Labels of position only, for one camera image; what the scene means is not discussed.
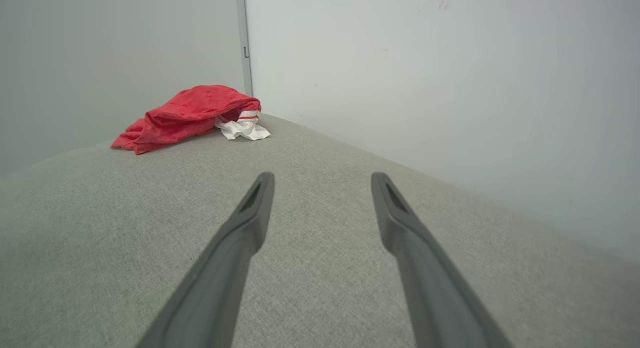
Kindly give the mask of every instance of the door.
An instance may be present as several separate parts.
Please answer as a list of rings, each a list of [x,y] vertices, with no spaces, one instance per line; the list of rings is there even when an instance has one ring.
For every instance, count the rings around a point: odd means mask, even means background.
[[[114,139],[181,90],[251,95],[244,0],[0,0],[0,177]]]

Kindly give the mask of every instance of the gray couch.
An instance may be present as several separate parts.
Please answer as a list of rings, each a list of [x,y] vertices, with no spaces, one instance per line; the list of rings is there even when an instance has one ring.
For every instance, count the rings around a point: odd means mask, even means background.
[[[370,175],[384,171],[514,346],[640,345],[640,269],[279,118],[135,156],[109,142],[0,183],[0,346],[134,346],[258,173],[276,175],[234,346],[413,346]]]

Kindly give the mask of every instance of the gray fabric surface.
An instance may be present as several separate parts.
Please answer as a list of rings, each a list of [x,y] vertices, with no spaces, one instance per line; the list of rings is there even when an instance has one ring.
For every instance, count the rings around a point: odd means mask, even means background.
[[[109,142],[0,183],[0,346],[134,346],[259,172],[276,175],[234,346],[412,346],[370,174],[387,172],[515,346],[638,346],[640,269],[284,120],[141,156]]]

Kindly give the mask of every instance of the red cloth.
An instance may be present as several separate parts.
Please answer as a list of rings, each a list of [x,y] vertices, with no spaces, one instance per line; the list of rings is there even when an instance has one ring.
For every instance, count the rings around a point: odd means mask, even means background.
[[[183,90],[163,106],[148,111],[111,145],[142,154],[212,131],[216,117],[238,120],[245,110],[261,110],[260,100],[224,85]]]

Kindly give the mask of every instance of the white towel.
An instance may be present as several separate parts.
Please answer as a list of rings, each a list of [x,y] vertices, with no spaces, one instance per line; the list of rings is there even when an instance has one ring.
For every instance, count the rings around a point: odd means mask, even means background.
[[[240,113],[237,122],[227,121],[222,116],[215,118],[215,127],[222,131],[227,140],[234,140],[238,136],[244,136],[250,140],[260,140],[271,136],[267,129],[256,124],[260,118],[260,111],[245,110]]]

